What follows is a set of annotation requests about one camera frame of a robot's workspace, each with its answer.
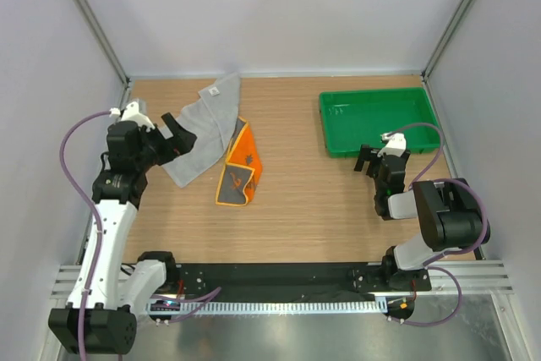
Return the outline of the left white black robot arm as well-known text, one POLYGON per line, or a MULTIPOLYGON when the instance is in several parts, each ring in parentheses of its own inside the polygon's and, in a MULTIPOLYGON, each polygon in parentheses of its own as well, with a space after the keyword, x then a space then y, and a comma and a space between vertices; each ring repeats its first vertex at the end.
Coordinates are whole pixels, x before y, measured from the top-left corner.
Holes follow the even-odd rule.
POLYGON ((147 172, 189 153, 197 140, 171 113, 161 119, 164 134, 147 117, 129 118, 126 110, 107 129, 101 171, 87 195, 74 188, 90 207, 92 225, 78 278, 67 303, 52 309, 48 325, 68 353, 130 352, 137 321, 154 293, 170 293, 180 282, 172 253, 144 252, 125 282, 120 282, 123 252, 147 187, 147 172))

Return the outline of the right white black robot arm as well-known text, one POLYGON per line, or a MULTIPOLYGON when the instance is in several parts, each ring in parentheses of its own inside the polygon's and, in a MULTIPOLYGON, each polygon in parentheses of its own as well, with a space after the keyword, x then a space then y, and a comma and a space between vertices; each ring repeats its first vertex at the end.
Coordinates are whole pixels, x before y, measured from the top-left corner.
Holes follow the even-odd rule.
POLYGON ((489 241, 489 223, 464 179, 417 181, 405 190, 409 151, 386 153, 362 145, 354 170, 374 180, 374 209, 385 221, 416 219, 419 233, 389 247, 380 265, 361 265, 352 274, 359 292, 431 289, 427 264, 489 241))

